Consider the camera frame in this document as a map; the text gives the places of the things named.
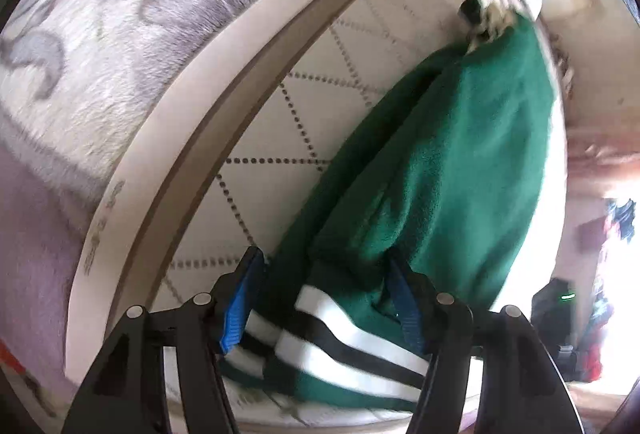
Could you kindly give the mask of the green varsity jacket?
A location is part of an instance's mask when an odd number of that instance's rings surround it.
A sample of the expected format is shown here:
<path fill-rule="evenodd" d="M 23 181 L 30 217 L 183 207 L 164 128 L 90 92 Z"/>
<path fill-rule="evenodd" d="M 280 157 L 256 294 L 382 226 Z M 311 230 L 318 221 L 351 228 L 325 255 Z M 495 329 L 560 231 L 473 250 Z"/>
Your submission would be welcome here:
<path fill-rule="evenodd" d="M 554 101 L 525 17 L 475 49 L 425 58 L 324 171 L 222 373 L 305 402 L 413 410 L 428 362 L 404 337 L 387 264 L 489 309 L 538 205 Z"/>

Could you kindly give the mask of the pile of clothes on desk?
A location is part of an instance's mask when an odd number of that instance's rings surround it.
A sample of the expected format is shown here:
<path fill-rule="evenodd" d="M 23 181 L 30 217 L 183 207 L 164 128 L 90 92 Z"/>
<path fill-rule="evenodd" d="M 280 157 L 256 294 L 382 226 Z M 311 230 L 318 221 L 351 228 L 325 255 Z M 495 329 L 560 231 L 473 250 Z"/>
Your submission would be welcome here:
<path fill-rule="evenodd" d="M 625 394 L 639 378 L 639 214 L 630 198 L 608 199 L 579 378 Z"/>

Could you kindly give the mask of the purple floral bed blanket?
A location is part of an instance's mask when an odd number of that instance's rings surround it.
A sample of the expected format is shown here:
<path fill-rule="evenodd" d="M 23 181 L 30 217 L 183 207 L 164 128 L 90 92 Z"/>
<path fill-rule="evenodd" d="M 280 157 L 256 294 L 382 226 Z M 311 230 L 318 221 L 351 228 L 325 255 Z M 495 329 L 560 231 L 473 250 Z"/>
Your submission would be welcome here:
<path fill-rule="evenodd" d="M 96 207 L 178 73 L 257 0 L 21 0 L 1 35 L 1 338 L 50 394 Z"/>

